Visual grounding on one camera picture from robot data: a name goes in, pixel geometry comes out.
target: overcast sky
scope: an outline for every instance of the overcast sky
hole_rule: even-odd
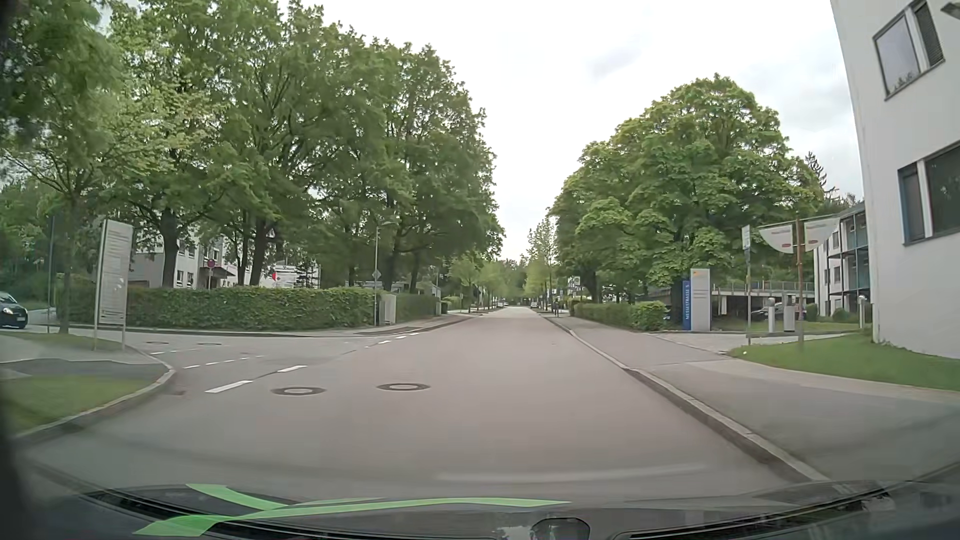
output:
[[[328,20],[430,43],[449,60],[497,154],[504,257],[526,250],[583,147],[671,88],[714,72],[780,112],[797,154],[863,193],[850,94],[827,0],[331,0]]]

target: road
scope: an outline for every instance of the road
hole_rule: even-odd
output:
[[[525,307],[418,334],[128,339],[178,368],[175,390],[24,455],[107,487],[222,483],[294,499],[641,499],[785,483]],[[378,388],[392,383],[429,387]],[[295,386],[323,392],[273,392]]]

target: dark car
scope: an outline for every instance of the dark car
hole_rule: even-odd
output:
[[[27,309],[13,296],[0,290],[0,327],[27,327]]]

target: building window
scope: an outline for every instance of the building window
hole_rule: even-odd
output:
[[[913,48],[906,16],[901,15],[875,38],[875,42],[887,95],[908,85],[920,75],[917,52]]]
[[[960,145],[926,161],[933,233],[960,230]]]
[[[903,167],[900,175],[900,209],[903,212],[903,236],[907,242],[923,239],[924,201],[920,196],[920,176],[917,164]]]
[[[944,49],[940,46],[940,38],[937,36],[937,27],[933,24],[930,7],[926,2],[916,4],[913,7],[913,15],[917,18],[917,29],[920,31],[920,39],[924,43],[926,63],[935,65],[944,59]]]

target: grass verge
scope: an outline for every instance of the grass verge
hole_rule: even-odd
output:
[[[44,343],[51,347],[62,347],[66,349],[87,349],[93,350],[93,338],[86,335],[76,335],[73,333],[57,333],[55,329],[50,329],[50,333],[39,333],[34,331],[0,330],[0,336],[15,337],[17,339],[27,339]],[[121,351],[123,347],[119,341],[97,338],[97,350],[99,351]]]
[[[13,430],[20,432],[103,405],[146,384],[84,375],[33,376],[4,380],[0,389]]]
[[[862,334],[796,343],[738,347],[731,356],[768,366],[851,379],[960,391],[960,360],[878,345]]]
[[[717,317],[713,319],[713,328],[715,330],[745,331],[747,328],[747,321],[733,319],[730,317]],[[753,321],[750,329],[752,333],[767,333],[769,330],[766,321]],[[858,323],[834,323],[833,321],[818,321],[811,323],[809,321],[804,321],[804,333],[812,333],[817,331],[859,330],[860,325]],[[783,321],[777,321],[775,323],[774,331],[783,331]]]

